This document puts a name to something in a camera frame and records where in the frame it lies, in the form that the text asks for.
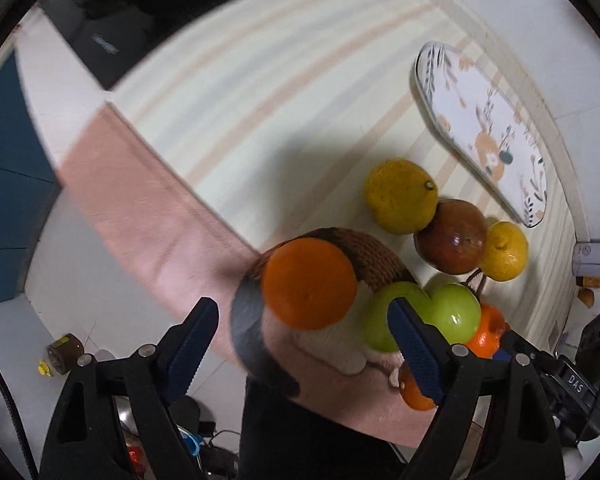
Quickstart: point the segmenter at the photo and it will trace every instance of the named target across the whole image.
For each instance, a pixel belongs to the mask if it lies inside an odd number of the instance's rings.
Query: orange fruit
[[[404,363],[400,367],[398,385],[400,386],[400,394],[402,399],[411,409],[419,412],[426,412],[436,407],[436,403],[433,402],[432,399],[425,397],[420,392],[420,389],[416,384],[416,380],[413,378],[411,372],[407,368],[407,365]]]
[[[335,245],[298,238],[277,248],[262,277],[264,301],[284,323],[318,330],[340,321],[356,297],[353,266]]]
[[[480,304],[480,325],[466,347],[478,357],[491,359],[500,348],[500,338],[507,331],[502,313],[489,303]]]

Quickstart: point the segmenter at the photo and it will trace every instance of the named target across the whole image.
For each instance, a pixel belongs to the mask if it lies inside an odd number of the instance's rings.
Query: yellow lemon
[[[496,282],[508,282],[522,272],[528,261],[528,243],[520,227],[496,222],[487,231],[480,268]]]
[[[424,229],[438,204],[438,188],[420,166],[403,158],[391,158],[369,174],[366,204],[382,229],[405,235]]]

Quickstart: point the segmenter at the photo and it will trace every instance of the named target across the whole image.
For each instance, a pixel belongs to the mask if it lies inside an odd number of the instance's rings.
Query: cable
[[[29,441],[27,440],[27,434],[25,433],[24,426],[22,425],[20,413],[18,412],[18,408],[16,407],[16,403],[13,400],[13,396],[11,395],[9,387],[4,381],[4,377],[1,373],[0,393],[2,394],[4,403],[7,405],[7,410],[9,411],[13,427],[16,430],[16,436],[18,437],[18,442],[20,444],[22,454],[24,455],[24,460],[27,463],[27,469],[29,469],[31,480],[38,480],[38,468],[36,466],[36,461],[33,459],[33,453],[31,452],[31,448],[29,447]]]
[[[214,436],[212,436],[209,439],[209,442],[207,442],[206,444],[208,446],[211,446],[211,442],[213,441],[213,439],[215,439],[216,436],[218,436],[219,434],[222,434],[222,433],[233,433],[233,434],[236,434],[237,436],[241,436],[238,431],[234,431],[234,430],[221,430],[221,431],[218,431]]]

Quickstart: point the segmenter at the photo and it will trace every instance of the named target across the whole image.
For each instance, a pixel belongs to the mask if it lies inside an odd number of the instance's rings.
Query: blue gripper pad
[[[389,330],[394,336],[395,342],[398,344],[421,393],[440,405],[445,399],[440,364],[416,326],[419,324],[421,327],[426,328],[429,325],[421,322],[418,314],[410,305],[408,306],[410,312],[408,312],[400,302],[408,305],[404,298],[393,300],[389,305],[387,313]]]
[[[181,325],[171,327],[158,344],[166,346],[164,358],[167,361],[158,361],[158,367],[164,372],[160,394],[167,404],[187,394],[218,329],[218,320],[216,302],[201,298],[187,319]]]

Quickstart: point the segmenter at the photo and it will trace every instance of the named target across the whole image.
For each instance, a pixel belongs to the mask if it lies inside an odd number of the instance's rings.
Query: silver bolt
[[[516,354],[516,362],[520,366],[527,366],[531,362],[531,359],[526,354]]]
[[[142,345],[138,349],[138,355],[140,357],[150,357],[155,354],[155,345]]]
[[[453,345],[451,351],[458,357],[467,357],[469,355],[469,349],[464,345]]]
[[[86,366],[92,361],[92,359],[93,356],[91,354],[82,354],[76,359],[75,362],[78,364],[78,366]]]

